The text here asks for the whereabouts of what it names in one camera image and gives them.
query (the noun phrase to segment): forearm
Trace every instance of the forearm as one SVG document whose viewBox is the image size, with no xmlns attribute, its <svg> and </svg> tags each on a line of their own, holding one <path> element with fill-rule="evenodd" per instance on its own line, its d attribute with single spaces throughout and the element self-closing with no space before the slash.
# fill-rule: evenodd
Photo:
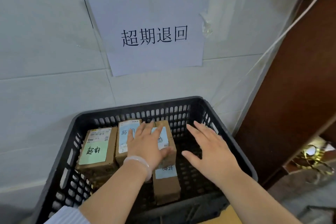
<svg viewBox="0 0 336 224">
<path fill-rule="evenodd" d="M 242 171 L 228 177 L 221 190 L 244 224 L 301 223 Z"/>
<path fill-rule="evenodd" d="M 126 162 L 79 210 L 91 224 L 124 223 L 146 175 L 140 162 Z"/>
</svg>

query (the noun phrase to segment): hand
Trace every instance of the hand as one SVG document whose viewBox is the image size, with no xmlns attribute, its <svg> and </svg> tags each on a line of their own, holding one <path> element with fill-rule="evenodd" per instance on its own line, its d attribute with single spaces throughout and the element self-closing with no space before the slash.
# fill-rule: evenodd
<svg viewBox="0 0 336 224">
<path fill-rule="evenodd" d="M 170 146 L 159 150 L 158 138 L 160 137 L 163 126 L 159 126 L 152 133 L 153 126 L 153 121 L 148 124 L 143 122 L 137 128 L 135 138 L 133 138 L 132 130 L 129 130 L 127 136 L 127 156 L 139 156 L 144 158 L 152 171 L 159 165 L 163 158 L 173 151 Z"/>
<path fill-rule="evenodd" d="M 202 159 L 189 151 L 183 151 L 182 155 L 206 178 L 221 188 L 227 179 L 241 172 L 241 169 L 221 136 L 197 121 L 194 121 L 194 125 L 196 128 L 187 124 L 187 129 L 201 147 Z"/>
</svg>

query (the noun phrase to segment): paper sign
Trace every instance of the paper sign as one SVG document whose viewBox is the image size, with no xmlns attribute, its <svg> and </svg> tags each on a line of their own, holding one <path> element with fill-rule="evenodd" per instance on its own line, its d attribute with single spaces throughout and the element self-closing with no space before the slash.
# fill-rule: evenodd
<svg viewBox="0 0 336 224">
<path fill-rule="evenodd" d="M 127 152 L 128 131 L 132 129 L 134 138 L 138 126 L 140 126 L 139 120 L 127 120 L 119 123 L 119 153 Z"/>
<path fill-rule="evenodd" d="M 114 76 L 201 66 L 208 0 L 89 0 Z"/>
<path fill-rule="evenodd" d="M 80 165 L 104 162 L 106 160 L 107 148 L 111 128 L 92 129 L 83 149 Z"/>
<path fill-rule="evenodd" d="M 175 165 L 155 170 L 156 179 L 164 179 L 164 178 L 169 178 L 169 177 L 174 177 L 174 176 L 177 176 Z"/>
<path fill-rule="evenodd" d="M 161 150 L 164 147 L 168 147 L 169 146 L 169 141 L 168 141 L 168 137 L 167 137 L 166 127 L 162 128 L 160 137 L 157 140 L 157 146 L 159 147 L 159 150 Z"/>
</svg>

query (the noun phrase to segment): sleeve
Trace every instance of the sleeve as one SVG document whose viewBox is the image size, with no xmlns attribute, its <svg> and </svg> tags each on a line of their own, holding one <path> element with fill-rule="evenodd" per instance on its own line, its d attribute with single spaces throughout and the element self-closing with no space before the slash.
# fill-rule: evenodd
<svg viewBox="0 0 336 224">
<path fill-rule="evenodd" d="M 77 208 L 63 206 L 45 224 L 90 224 L 90 222 Z"/>
</svg>

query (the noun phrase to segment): person's arm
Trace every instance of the person's arm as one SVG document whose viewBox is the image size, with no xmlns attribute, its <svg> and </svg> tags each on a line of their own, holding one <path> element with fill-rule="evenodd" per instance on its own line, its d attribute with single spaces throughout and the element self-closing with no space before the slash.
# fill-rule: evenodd
<svg viewBox="0 0 336 224">
<path fill-rule="evenodd" d="M 229 147 L 212 129 L 187 124 L 202 149 L 202 159 L 189 151 L 182 155 L 225 194 L 244 224 L 301 223 L 239 167 Z"/>
<path fill-rule="evenodd" d="M 170 147 L 159 150 L 158 138 L 162 126 L 152 134 L 153 122 L 138 127 L 135 138 L 128 132 L 127 156 L 139 156 L 146 160 L 153 171 L 170 153 Z M 126 162 L 119 170 L 80 207 L 80 212 L 91 224 L 125 223 L 132 205 L 145 182 L 147 169 L 136 160 Z"/>
</svg>

